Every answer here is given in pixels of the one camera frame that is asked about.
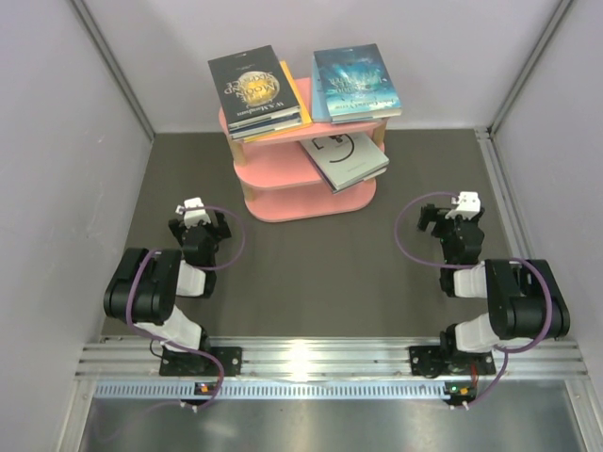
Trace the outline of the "purple Robinson Crusoe book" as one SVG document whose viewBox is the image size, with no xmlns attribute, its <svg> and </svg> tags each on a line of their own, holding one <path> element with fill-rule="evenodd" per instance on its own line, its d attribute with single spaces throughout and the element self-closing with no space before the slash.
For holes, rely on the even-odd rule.
<svg viewBox="0 0 603 452">
<path fill-rule="evenodd" d="M 382 175 L 383 173 L 385 173 L 388 169 L 388 165 L 385 165 L 384 167 L 380 168 L 380 169 L 376 169 L 374 171 L 372 171 L 371 173 L 365 175 L 365 176 L 361 176 L 359 178 L 356 178 L 350 182 L 346 182 L 343 185 L 339 185 L 339 186 L 333 186 L 331 188 L 332 193 L 336 194 L 339 193 L 343 190 L 346 190 L 348 188 L 351 188 L 353 186 L 357 186 L 359 184 L 362 184 L 364 182 L 368 182 L 371 179 L 376 178 L 379 175 Z"/>
</svg>

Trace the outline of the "grey white book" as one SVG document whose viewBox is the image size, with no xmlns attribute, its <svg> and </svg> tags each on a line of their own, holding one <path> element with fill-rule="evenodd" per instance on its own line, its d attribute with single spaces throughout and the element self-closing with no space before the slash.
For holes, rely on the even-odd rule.
<svg viewBox="0 0 603 452">
<path fill-rule="evenodd" d="M 311 163 L 332 188 L 389 165 L 389 159 L 363 132 L 301 141 Z"/>
</svg>

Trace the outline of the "navy blue book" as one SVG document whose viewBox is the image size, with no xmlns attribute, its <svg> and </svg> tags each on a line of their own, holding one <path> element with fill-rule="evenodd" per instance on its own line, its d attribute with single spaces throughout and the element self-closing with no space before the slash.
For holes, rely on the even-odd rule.
<svg viewBox="0 0 603 452">
<path fill-rule="evenodd" d="M 300 113 L 294 113 L 288 116 L 247 125 L 236 130 L 230 130 L 229 136 L 232 139 L 256 137 L 263 134 L 288 129 L 300 124 L 302 124 L 302 115 Z"/>
</svg>

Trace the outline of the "yellow book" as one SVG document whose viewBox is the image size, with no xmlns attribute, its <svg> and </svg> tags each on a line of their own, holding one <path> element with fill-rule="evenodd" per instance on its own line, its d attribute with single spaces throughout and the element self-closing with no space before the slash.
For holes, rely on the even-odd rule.
<svg viewBox="0 0 603 452">
<path fill-rule="evenodd" d="M 292 88 L 292 90 L 296 96 L 296 99 L 300 105 L 300 109 L 301 109 L 300 110 L 300 116 L 301 116 L 300 122 L 297 124 L 291 125 L 289 127 L 284 127 L 282 125 L 279 125 L 272 131 L 269 131 L 269 132 L 266 132 L 263 134 L 259 134 L 256 136 L 244 137 L 242 139 L 242 141 L 244 143 L 255 142 L 255 141 L 265 139 L 268 137 L 275 137 L 275 136 L 279 136 L 282 134 L 290 133 L 290 132 L 293 132 L 296 130 L 300 130 L 300 129 L 309 127 L 310 125 L 313 124 L 310 113 L 308 111 L 308 108 L 306 107 L 306 104 L 301 96 L 300 90 L 291 74 L 291 71 L 288 68 L 287 63 L 284 60 L 281 60 L 280 65 L 281 65 L 281 68 L 283 69 L 283 71 L 285 73 L 287 81 L 288 81 L 290 87 Z"/>
</svg>

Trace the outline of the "black moon cover book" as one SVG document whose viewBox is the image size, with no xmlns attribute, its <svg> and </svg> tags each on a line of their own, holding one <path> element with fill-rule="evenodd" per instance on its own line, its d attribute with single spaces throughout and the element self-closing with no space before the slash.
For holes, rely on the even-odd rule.
<svg viewBox="0 0 603 452">
<path fill-rule="evenodd" d="M 211 59 L 208 66 L 231 129 L 301 110 L 270 45 Z"/>
</svg>

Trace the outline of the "light blue cat book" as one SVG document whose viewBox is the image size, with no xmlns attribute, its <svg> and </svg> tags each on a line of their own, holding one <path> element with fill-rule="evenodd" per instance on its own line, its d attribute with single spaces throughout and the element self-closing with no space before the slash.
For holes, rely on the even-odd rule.
<svg viewBox="0 0 603 452">
<path fill-rule="evenodd" d="M 318 65 L 315 60 L 312 61 L 312 99 L 311 111 L 313 122 L 329 123 L 331 116 L 329 114 L 324 93 L 320 81 Z"/>
</svg>

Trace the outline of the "teal ocean cover book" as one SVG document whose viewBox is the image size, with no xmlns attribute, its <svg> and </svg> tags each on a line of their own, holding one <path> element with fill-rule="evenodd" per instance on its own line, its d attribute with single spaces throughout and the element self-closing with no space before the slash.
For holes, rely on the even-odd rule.
<svg viewBox="0 0 603 452">
<path fill-rule="evenodd" d="M 402 104 L 377 44 L 314 53 L 320 92 L 333 123 L 398 116 Z"/>
</svg>

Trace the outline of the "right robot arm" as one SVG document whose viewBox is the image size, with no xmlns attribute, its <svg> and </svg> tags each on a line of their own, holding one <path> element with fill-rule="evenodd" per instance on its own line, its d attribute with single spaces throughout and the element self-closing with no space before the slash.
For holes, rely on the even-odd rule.
<svg viewBox="0 0 603 452">
<path fill-rule="evenodd" d="M 452 298 L 485 299 L 487 313 L 448 326 L 436 346 L 411 347 L 416 376 L 493 375 L 492 350 L 500 343 L 559 339 L 570 330 L 570 313 L 547 261 L 479 260 L 483 213 L 482 208 L 464 213 L 432 203 L 421 207 L 417 229 L 425 231 L 432 224 L 432 236 L 442 247 L 442 291 Z"/>
</svg>

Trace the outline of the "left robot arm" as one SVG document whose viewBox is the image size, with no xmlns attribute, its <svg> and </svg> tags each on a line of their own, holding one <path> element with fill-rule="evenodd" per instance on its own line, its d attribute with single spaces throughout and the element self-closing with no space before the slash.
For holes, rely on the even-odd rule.
<svg viewBox="0 0 603 452">
<path fill-rule="evenodd" d="M 179 247 L 154 256 L 144 248 L 126 249 L 104 293 L 106 316 L 165 341 L 163 376 L 200 375 L 212 365 L 206 329 L 188 319 L 176 299 L 211 297 L 220 242 L 232 236 L 221 212 L 185 211 L 181 216 L 169 221 Z"/>
</svg>

